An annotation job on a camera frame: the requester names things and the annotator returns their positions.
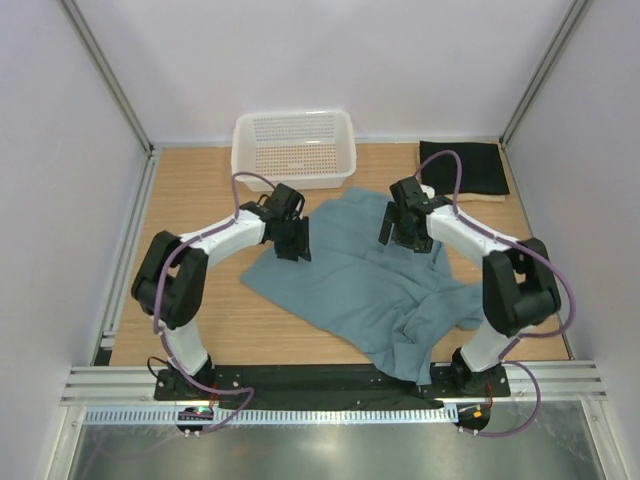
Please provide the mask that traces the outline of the teal blue t-shirt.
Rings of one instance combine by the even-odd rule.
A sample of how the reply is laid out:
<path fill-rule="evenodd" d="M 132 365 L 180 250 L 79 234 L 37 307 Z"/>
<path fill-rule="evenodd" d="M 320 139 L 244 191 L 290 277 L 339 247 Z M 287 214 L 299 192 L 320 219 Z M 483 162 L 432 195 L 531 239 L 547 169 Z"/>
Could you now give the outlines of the teal blue t-shirt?
<path fill-rule="evenodd" d="M 456 327 L 482 324 L 482 288 L 453 277 L 441 243 L 428 254 L 379 243 L 388 201 L 353 187 L 323 202 L 310 215 L 309 261 L 279 259 L 267 250 L 241 280 L 346 340 L 384 374 L 426 385 L 435 345 Z"/>

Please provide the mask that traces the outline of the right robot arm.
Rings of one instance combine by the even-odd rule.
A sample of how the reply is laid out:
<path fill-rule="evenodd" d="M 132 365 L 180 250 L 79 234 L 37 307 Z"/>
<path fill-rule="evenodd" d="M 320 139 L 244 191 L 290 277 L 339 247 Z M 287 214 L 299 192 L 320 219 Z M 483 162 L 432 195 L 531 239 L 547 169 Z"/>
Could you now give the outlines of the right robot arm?
<path fill-rule="evenodd" d="M 414 177 L 392 184 L 390 193 L 380 243 L 392 241 L 416 253 L 429 253 L 440 242 L 482 270 L 483 323 L 454 352 L 450 365 L 454 390 L 478 395 L 519 335 L 561 308 L 546 246 L 536 238 L 520 241 L 502 236 L 467 216 L 452 200 L 430 198 Z"/>

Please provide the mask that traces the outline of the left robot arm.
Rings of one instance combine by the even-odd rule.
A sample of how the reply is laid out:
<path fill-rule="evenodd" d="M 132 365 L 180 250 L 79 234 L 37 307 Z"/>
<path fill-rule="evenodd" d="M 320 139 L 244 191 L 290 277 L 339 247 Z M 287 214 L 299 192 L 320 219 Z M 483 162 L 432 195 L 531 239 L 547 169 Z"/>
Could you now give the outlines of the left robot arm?
<path fill-rule="evenodd" d="M 202 344 L 196 316 L 209 269 L 236 253 L 270 243 L 279 259 L 309 261 L 309 218 L 305 198 L 279 183 L 269 194 L 244 204 L 200 230 L 175 235 L 157 233 L 134 278 L 131 295 L 151 317 L 169 370 L 179 374 L 178 389 L 199 400 L 213 390 L 214 363 Z"/>

